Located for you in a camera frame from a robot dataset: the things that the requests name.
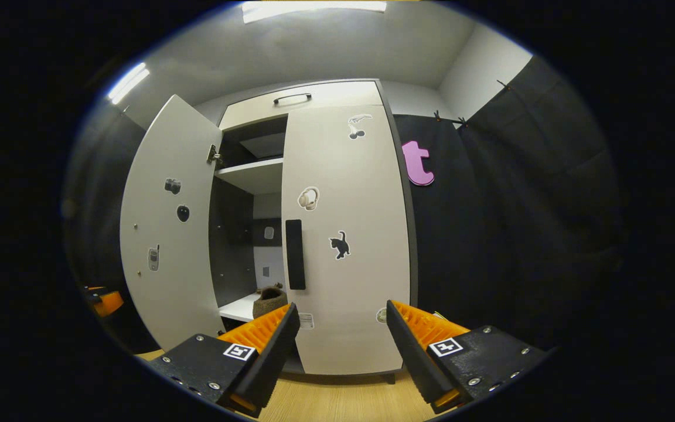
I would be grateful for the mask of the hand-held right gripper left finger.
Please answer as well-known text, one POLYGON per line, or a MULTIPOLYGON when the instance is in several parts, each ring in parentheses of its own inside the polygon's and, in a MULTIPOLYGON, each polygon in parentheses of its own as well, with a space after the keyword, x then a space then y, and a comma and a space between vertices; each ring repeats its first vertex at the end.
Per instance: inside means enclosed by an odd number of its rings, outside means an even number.
POLYGON ((219 336, 193 334, 147 364, 199 400, 257 418, 268 406, 299 329, 292 302, 219 336))

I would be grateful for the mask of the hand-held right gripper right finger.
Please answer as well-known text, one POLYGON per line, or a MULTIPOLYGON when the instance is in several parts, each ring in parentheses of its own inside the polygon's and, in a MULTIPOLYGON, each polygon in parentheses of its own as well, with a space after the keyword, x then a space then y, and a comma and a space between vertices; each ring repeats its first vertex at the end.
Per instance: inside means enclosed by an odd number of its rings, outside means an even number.
POLYGON ((549 352, 485 324, 468 329, 389 300, 387 326, 423 400, 436 414, 506 390, 549 358, 549 352))

